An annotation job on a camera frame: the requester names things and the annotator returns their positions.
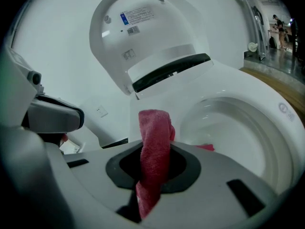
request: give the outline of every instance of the tile floor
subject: tile floor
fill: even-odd
[[[264,64],[268,67],[278,69],[294,77],[302,84],[305,84],[305,75],[301,73],[301,64],[297,58],[292,55],[291,52],[270,48],[269,53],[262,61],[259,61],[256,55],[247,57],[245,60]]]

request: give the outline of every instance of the red towel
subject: red towel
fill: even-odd
[[[162,183],[167,181],[170,164],[170,141],[175,129],[170,116],[162,110],[139,112],[140,132],[143,141],[140,163],[142,177],[136,185],[139,212],[145,218],[160,198]],[[213,145],[198,146],[213,151]]]

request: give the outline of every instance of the toilet bowl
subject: toilet bowl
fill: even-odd
[[[213,144],[281,194],[305,168],[304,127],[275,90],[213,58],[193,4],[102,0],[93,14],[91,51],[130,95],[129,142],[141,139],[141,110],[167,111],[175,141]]]

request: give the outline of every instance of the barcode sticker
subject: barcode sticker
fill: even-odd
[[[149,6],[120,13],[124,25],[135,25],[143,21],[154,19],[153,11]]]
[[[135,53],[132,49],[129,49],[127,52],[122,54],[125,61],[135,58]]]
[[[139,30],[138,26],[134,26],[134,27],[129,28],[127,30],[127,32],[128,32],[128,35],[132,36],[134,34],[140,33],[140,30]]]

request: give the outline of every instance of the electrical outlet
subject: electrical outlet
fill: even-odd
[[[99,118],[102,118],[108,114],[108,112],[103,108],[102,105],[100,105],[96,108],[96,113],[99,116]]]

